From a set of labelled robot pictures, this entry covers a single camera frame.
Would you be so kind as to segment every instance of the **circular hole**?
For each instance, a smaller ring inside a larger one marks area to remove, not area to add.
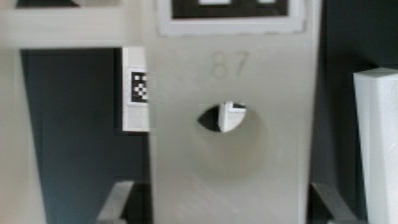
[[[244,113],[244,104],[227,101],[204,111],[197,122],[209,131],[225,133],[237,128]]]

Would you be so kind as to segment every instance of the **printed number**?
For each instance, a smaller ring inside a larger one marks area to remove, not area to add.
[[[234,77],[241,76],[241,72],[243,72],[243,68],[244,68],[244,64],[246,64],[246,60],[248,60],[248,56],[250,53],[246,51],[239,51],[234,52],[232,55],[237,58],[237,63],[234,63],[234,69],[230,69],[230,65],[228,65],[228,57],[225,52],[214,52],[213,56],[211,56],[211,60],[213,60],[213,68],[211,68],[211,74],[213,77],[221,79],[228,77],[228,71],[234,70],[234,72],[230,73],[234,75]]]

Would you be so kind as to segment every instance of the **black and white sticker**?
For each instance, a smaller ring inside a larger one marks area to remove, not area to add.
[[[143,68],[127,69],[129,104],[147,104],[147,75]]]

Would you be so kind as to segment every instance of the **white panel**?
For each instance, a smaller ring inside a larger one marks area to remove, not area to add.
[[[0,49],[0,223],[44,224],[19,53]]]
[[[371,224],[398,223],[398,70],[355,73],[356,115]]]
[[[140,0],[118,7],[17,9],[3,12],[6,41],[21,48],[141,45]]]
[[[156,224],[305,223],[319,1],[300,3],[294,34],[165,37],[166,1],[143,1]],[[225,101],[246,117],[214,133],[197,118]]]
[[[147,103],[131,103],[131,77],[129,72],[145,73],[145,52],[141,47],[122,48],[122,131],[149,131]]]

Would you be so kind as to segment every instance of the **gray wall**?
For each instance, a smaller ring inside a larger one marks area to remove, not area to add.
[[[24,6],[65,0],[19,0]],[[326,0],[314,111],[312,181],[365,218],[351,72],[398,67],[398,1]],[[24,74],[49,224],[92,223],[115,180],[147,180],[145,136],[113,132],[115,51],[28,51]],[[326,217],[316,197],[308,217]]]

